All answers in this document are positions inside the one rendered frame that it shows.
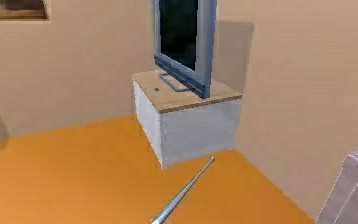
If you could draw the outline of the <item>white cabinet with wooden top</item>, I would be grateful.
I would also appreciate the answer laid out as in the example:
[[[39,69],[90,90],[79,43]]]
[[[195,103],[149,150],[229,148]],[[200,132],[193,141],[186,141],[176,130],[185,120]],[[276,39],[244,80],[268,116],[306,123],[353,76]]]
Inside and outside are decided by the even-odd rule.
[[[210,97],[176,92],[159,77],[161,70],[132,75],[136,117],[163,169],[231,149],[242,94],[216,80]]]

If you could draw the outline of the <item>grey flat television set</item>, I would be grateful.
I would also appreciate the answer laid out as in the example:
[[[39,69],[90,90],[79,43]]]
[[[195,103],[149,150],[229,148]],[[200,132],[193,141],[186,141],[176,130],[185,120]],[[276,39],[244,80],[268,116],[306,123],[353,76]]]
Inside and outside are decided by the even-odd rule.
[[[150,0],[154,62],[176,92],[210,97],[217,0]]]

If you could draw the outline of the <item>brown framed wall picture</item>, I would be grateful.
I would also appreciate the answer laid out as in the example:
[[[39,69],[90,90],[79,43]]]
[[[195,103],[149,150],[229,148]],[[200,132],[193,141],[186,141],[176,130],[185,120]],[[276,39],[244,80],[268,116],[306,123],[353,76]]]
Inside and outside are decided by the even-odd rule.
[[[44,0],[0,0],[0,20],[48,19]]]

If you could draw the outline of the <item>thin silver metal rod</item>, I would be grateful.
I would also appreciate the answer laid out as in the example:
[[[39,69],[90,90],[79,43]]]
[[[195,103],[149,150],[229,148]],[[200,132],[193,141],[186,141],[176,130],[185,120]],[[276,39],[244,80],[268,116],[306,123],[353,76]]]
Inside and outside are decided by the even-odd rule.
[[[162,208],[159,213],[151,220],[150,224],[164,224],[173,211],[178,207],[187,193],[191,190],[197,180],[207,170],[207,168],[215,161],[214,157],[210,157],[199,172]]]

